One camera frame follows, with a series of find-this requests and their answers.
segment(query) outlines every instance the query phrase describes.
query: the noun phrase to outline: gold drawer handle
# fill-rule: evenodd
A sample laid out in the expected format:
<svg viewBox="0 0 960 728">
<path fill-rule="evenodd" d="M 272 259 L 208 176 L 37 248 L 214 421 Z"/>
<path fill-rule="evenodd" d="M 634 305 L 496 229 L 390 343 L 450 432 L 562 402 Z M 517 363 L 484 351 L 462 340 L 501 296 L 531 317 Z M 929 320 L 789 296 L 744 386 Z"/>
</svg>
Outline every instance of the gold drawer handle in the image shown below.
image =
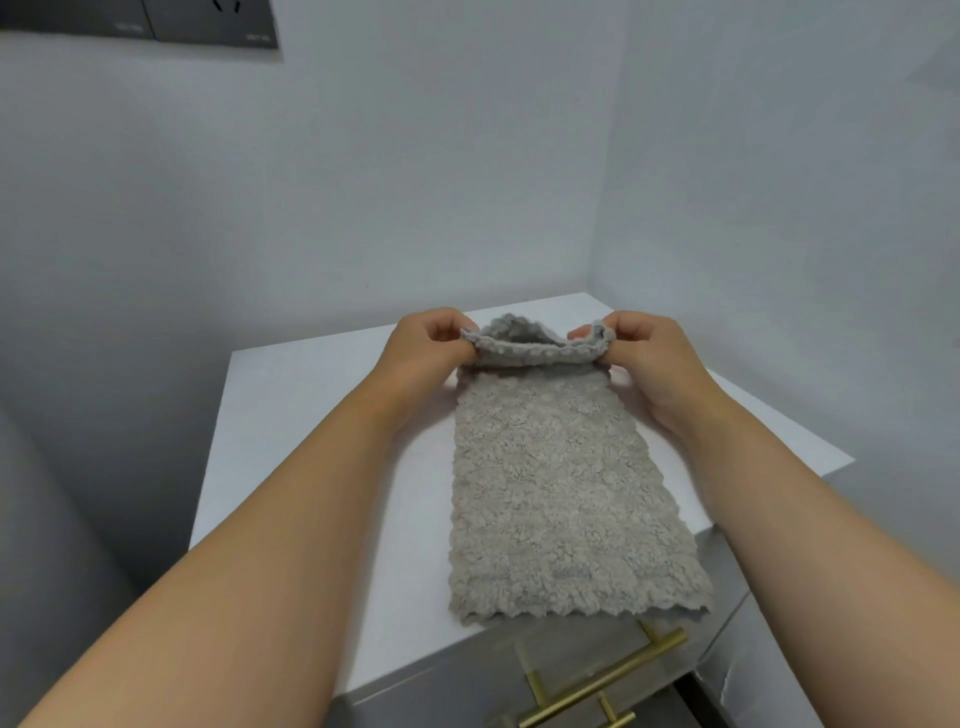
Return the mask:
<svg viewBox="0 0 960 728">
<path fill-rule="evenodd" d="M 650 640 L 649 644 L 617 660 L 599 674 L 587 680 L 587 682 L 581 685 L 575 685 L 552 699 L 547 695 L 546 689 L 543 687 L 540 674 L 536 670 L 527 672 L 527 684 L 530 686 L 530 692 L 534 694 L 534 699 L 537 701 L 537 709 L 528 716 L 522 717 L 518 728 L 534 728 L 534 726 L 549 720 L 557 713 L 561 713 L 567 708 L 586 700 L 591 695 L 597 695 L 600 701 L 600 707 L 610 722 L 604 726 L 604 728 L 620 728 L 620 726 L 626 725 L 633 720 L 635 716 L 632 712 L 620 717 L 616 715 L 607 696 L 603 694 L 603 689 L 612 685 L 620 678 L 626 677 L 638 667 L 642 667 L 656 660 L 664 652 L 686 642 L 686 633 L 680 627 L 663 637 L 658 635 L 653 627 L 643 621 L 640 623 L 640 627 L 642 627 L 647 639 Z"/>
</svg>

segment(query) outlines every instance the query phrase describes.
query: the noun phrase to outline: wall socket panel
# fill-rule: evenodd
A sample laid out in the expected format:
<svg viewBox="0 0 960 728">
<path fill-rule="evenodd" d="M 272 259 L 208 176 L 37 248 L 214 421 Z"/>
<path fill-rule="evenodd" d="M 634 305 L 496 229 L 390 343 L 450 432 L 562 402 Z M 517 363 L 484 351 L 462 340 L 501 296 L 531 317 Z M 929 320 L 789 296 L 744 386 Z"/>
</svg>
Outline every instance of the wall socket panel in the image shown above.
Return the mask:
<svg viewBox="0 0 960 728">
<path fill-rule="evenodd" d="M 270 0 L 0 0 L 0 29 L 278 47 Z"/>
</svg>

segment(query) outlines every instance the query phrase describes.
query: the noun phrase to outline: cabinet top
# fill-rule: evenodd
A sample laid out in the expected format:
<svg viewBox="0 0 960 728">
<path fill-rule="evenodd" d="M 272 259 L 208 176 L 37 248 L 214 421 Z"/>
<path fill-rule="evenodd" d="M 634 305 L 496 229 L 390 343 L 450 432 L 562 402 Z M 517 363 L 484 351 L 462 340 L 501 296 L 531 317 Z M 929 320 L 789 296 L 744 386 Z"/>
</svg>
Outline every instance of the cabinet top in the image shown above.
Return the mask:
<svg viewBox="0 0 960 728">
<path fill-rule="evenodd" d="M 481 327 L 513 312 L 559 332 L 603 318 L 610 308 L 586 293 L 471 312 Z M 314 426 L 367 374 L 393 326 L 235 352 L 220 402 L 190 546 L 195 546 L 256 488 Z M 817 474 L 853 459 L 775 409 L 714 375 Z M 629 381 L 612 369 L 614 382 Z M 451 376 L 399 437 L 372 520 L 364 575 L 354 605 L 337 693 L 351 691 L 457 643 L 482 629 L 447 609 L 447 562 L 453 480 Z M 694 533 L 712 526 L 690 471 L 656 426 L 637 429 L 663 473 L 663 484 Z"/>
</svg>

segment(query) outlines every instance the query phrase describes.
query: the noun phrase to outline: right hand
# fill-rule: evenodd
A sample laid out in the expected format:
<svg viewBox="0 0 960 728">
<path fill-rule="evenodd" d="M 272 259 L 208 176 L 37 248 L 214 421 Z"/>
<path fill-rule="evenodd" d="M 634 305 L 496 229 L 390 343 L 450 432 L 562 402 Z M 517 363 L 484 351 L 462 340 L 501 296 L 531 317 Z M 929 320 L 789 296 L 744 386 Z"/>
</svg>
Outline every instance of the right hand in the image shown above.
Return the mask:
<svg viewBox="0 0 960 728">
<path fill-rule="evenodd" d="M 630 373 L 650 413 L 667 429 L 685 437 L 699 420 L 732 403 L 673 319 L 614 311 L 603 323 L 616 331 L 616 341 L 600 361 Z M 588 332 L 586 325 L 567 337 L 581 338 Z"/>
</svg>

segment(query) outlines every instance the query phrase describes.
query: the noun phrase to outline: towel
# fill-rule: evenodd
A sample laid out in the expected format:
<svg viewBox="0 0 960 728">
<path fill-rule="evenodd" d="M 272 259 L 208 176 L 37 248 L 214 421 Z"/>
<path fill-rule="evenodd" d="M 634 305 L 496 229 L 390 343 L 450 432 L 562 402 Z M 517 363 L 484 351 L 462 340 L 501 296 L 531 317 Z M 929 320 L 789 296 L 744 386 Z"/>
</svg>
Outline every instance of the towel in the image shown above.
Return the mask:
<svg viewBox="0 0 960 728">
<path fill-rule="evenodd" d="M 710 608 L 693 535 L 602 356 L 508 314 L 462 331 L 450 609 L 463 621 Z"/>
</svg>

